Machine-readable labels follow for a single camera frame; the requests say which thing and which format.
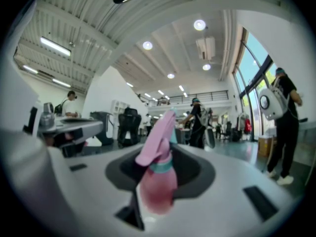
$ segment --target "black pants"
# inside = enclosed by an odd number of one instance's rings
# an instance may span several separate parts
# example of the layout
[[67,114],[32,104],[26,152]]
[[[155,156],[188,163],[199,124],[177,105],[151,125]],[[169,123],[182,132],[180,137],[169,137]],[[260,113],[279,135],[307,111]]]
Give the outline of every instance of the black pants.
[[150,134],[150,131],[152,130],[152,127],[151,126],[146,126],[146,128],[147,128],[147,137],[148,137],[148,135]]
[[290,119],[288,122],[283,122],[276,125],[276,148],[273,151],[270,162],[268,164],[268,171],[271,172],[277,165],[278,160],[282,157],[283,147],[284,158],[282,163],[281,177],[286,177],[289,174],[294,151],[298,136],[298,120]]
[[198,130],[193,130],[190,138],[190,146],[204,149],[203,135],[205,127],[201,127]]

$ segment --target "person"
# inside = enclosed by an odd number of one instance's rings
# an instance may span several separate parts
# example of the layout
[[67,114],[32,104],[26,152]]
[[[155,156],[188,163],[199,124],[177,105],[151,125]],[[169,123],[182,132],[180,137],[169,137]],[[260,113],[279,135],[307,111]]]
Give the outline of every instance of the person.
[[215,131],[216,131],[216,134],[215,134],[216,139],[217,139],[217,135],[219,135],[219,139],[221,139],[222,125],[219,122],[217,122],[217,125],[215,127]]
[[75,111],[73,103],[73,101],[77,98],[76,93],[71,90],[68,92],[67,97],[68,99],[66,99],[62,105],[62,116],[76,118],[78,117],[78,113]]
[[190,146],[204,149],[203,134],[205,131],[205,126],[203,126],[198,119],[198,117],[201,117],[201,103],[199,99],[192,99],[191,106],[193,106],[191,113],[179,123],[185,125],[192,117],[195,117],[190,138]]
[[152,130],[151,120],[152,119],[149,117],[149,114],[146,114],[144,124],[146,125],[146,129],[147,129],[147,137],[150,134],[150,131]]
[[285,98],[289,97],[288,111],[281,117],[275,120],[276,123],[276,148],[273,151],[270,162],[267,166],[267,176],[273,177],[276,175],[274,170],[278,160],[282,157],[282,150],[284,149],[284,158],[282,163],[282,172],[277,180],[279,185],[291,184],[294,178],[289,175],[289,171],[293,162],[294,151],[297,143],[299,121],[295,107],[302,106],[303,102],[299,94],[296,92],[296,87],[287,76],[284,69],[277,68],[276,70],[276,87],[283,93]]

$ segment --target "white backpack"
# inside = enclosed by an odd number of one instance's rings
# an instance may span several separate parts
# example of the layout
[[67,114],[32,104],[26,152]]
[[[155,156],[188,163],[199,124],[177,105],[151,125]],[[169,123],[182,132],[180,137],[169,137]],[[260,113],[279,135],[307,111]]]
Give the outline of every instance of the white backpack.
[[278,89],[279,78],[267,89],[263,89],[259,94],[260,109],[267,120],[279,119],[288,111],[288,102],[282,91]]

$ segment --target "red object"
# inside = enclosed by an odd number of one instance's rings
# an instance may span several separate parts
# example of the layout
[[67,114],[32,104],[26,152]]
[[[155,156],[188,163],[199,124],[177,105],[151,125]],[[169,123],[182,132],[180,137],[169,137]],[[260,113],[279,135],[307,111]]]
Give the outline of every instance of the red object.
[[245,132],[251,132],[252,126],[250,124],[250,119],[246,118],[245,120]]

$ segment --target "railing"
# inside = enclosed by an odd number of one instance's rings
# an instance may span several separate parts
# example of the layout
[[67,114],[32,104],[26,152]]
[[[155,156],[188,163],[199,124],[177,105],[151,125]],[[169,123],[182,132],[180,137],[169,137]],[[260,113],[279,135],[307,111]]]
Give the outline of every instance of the railing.
[[191,94],[188,97],[185,96],[175,96],[170,97],[170,100],[163,98],[158,99],[158,102],[151,100],[149,101],[149,106],[160,106],[160,105],[177,105],[177,104],[190,104],[192,99],[197,97],[202,103],[218,100],[228,100],[228,90],[213,91],[207,93]]

